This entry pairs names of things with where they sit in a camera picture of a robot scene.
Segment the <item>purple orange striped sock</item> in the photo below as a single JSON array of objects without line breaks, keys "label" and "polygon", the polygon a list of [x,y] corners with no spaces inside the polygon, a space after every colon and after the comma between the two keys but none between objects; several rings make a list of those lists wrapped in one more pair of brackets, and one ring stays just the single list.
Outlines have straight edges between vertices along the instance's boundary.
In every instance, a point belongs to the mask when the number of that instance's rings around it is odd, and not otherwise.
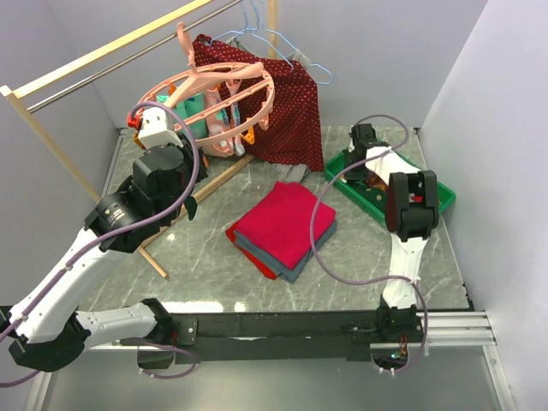
[{"label": "purple orange striped sock", "polygon": [[388,189],[387,183],[375,173],[371,173],[368,179],[368,185],[372,188],[379,189],[382,192],[386,192]]}]

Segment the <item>dark green dotted sock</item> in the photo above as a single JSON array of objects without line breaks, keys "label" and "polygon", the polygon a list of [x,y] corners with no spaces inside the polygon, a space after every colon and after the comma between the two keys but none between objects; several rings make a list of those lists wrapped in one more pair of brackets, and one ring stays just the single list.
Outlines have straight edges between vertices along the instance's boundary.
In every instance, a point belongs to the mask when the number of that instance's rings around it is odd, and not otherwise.
[{"label": "dark green dotted sock", "polygon": [[193,196],[188,196],[184,202],[186,213],[188,215],[188,220],[192,221],[196,215],[198,203]]}]

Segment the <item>pink round clip hanger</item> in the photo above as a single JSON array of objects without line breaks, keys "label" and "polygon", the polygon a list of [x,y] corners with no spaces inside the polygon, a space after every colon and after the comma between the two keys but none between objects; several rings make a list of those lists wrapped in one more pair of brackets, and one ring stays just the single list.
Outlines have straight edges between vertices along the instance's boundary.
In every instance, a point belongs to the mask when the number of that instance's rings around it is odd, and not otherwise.
[{"label": "pink round clip hanger", "polygon": [[[206,117],[216,111],[229,108],[233,103],[238,104],[241,122],[230,131],[214,137],[209,133],[205,138],[196,140],[197,146],[203,148],[210,146],[230,137],[240,135],[241,142],[254,143],[253,127],[258,125],[266,130],[269,127],[268,116],[272,111],[274,102],[274,83],[271,75],[265,70],[262,63],[214,63],[198,67],[195,63],[194,47],[188,34],[185,32],[185,24],[177,24],[177,39],[182,51],[188,58],[188,69],[170,78],[163,80],[150,89],[140,100],[139,107],[135,112],[130,112],[131,117],[141,113],[146,108],[169,107],[172,110],[178,105],[188,102],[191,98],[202,97],[204,107],[195,113],[187,113],[183,121],[190,127],[196,122],[204,122]],[[229,81],[239,83],[237,92],[230,96],[223,88],[221,95],[223,101],[207,109],[204,99],[204,92],[213,88],[219,83],[229,84]],[[182,131],[181,122],[173,116],[173,123],[176,132]]]}]

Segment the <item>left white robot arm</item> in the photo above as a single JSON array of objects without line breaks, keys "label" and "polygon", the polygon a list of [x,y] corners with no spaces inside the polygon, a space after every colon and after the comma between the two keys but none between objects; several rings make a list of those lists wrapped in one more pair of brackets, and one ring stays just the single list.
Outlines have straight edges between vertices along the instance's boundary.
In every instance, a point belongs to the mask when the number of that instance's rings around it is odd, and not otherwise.
[{"label": "left white robot arm", "polygon": [[54,372],[104,343],[131,338],[173,342],[174,320],[155,298],[103,312],[78,307],[143,241],[170,227],[182,211],[194,217],[192,192],[202,169],[200,150],[182,134],[134,161],[132,175],[98,202],[44,280],[19,303],[2,307],[1,336],[12,337],[9,353],[17,365]]}]

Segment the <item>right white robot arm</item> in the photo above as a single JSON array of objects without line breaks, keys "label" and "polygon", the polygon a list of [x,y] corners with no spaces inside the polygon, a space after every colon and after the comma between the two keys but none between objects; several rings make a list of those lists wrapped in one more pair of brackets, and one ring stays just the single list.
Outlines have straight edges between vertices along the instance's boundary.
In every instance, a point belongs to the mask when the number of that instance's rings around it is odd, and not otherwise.
[{"label": "right white robot arm", "polygon": [[376,332],[394,342],[417,325],[414,286],[424,248],[438,225],[438,181],[433,171],[409,164],[378,140],[370,123],[353,126],[349,137],[348,148],[342,151],[344,166],[368,162],[346,172],[341,180],[353,189],[362,185],[384,193],[384,221],[391,237],[389,275],[410,280],[387,281],[380,298]]}]

